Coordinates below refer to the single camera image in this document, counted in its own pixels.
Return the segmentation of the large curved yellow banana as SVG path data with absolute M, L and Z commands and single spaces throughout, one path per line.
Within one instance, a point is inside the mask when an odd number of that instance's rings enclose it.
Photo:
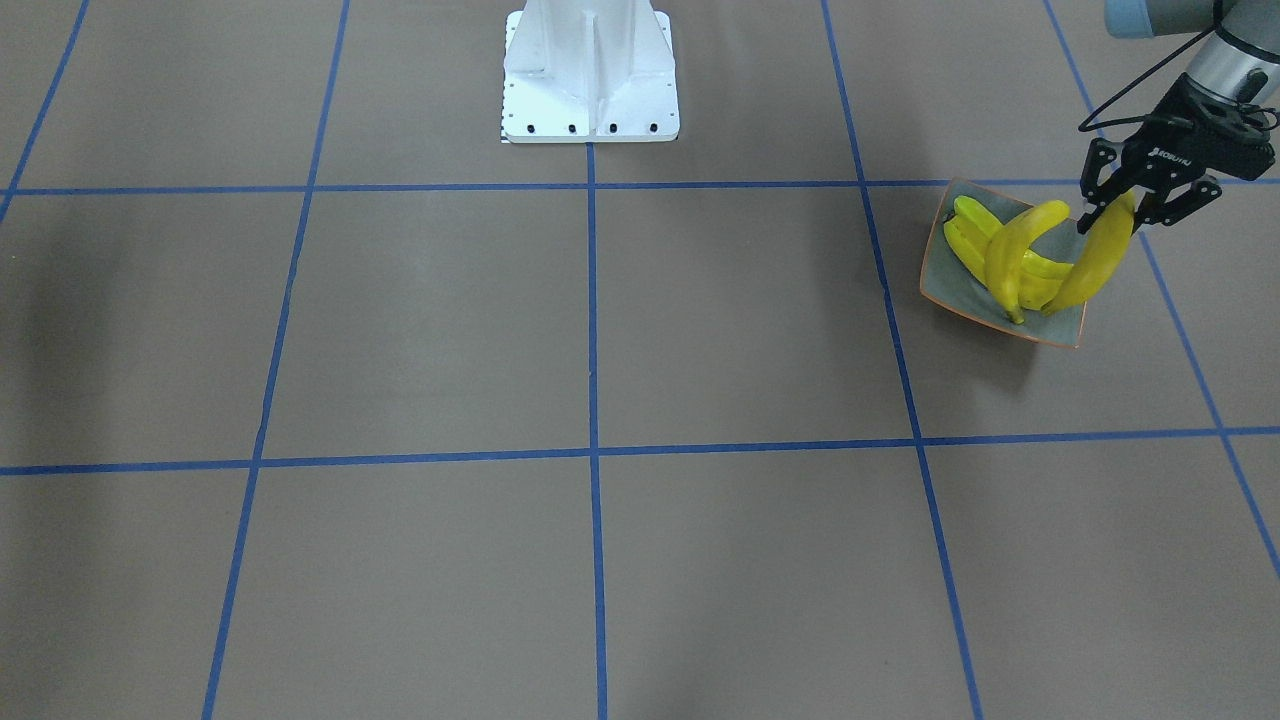
M 995 233 L 986 250 L 987 290 L 1014 324 L 1025 322 L 1019 301 L 1019 274 L 1024 252 L 1043 233 L 1068 219 L 1070 208 L 1051 200 L 1021 211 Z

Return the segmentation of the small yellow banana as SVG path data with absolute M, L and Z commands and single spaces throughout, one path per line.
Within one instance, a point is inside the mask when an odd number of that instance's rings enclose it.
M 1000 219 L 977 220 L 959 214 L 943 223 L 947 246 L 983 288 L 987 287 L 986 250 L 995 232 L 1002 227 Z M 1041 310 L 1059 292 L 1073 268 L 1071 263 L 1056 261 L 1028 249 L 1023 255 L 1019 274 L 1020 305 L 1024 309 Z

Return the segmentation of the grey square plate orange rim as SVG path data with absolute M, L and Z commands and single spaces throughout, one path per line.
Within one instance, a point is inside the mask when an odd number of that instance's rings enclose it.
M 919 288 L 933 304 L 992 331 L 1060 348 L 1078 348 L 1085 325 L 1085 306 L 1065 309 L 1051 316 L 1025 310 L 1025 322 L 1011 323 L 1001 306 L 947 246 L 943 223 L 954 214 L 954 200 L 969 196 L 991 210 L 1001 222 L 1010 222 L 1032 208 L 1029 202 L 969 179 L 952 178 L 940 201 L 922 261 Z

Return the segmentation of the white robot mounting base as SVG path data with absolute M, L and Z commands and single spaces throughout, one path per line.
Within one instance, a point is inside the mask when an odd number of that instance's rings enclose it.
M 681 132 L 673 28 L 649 1 L 526 1 L 504 22 L 500 141 L 662 143 Z

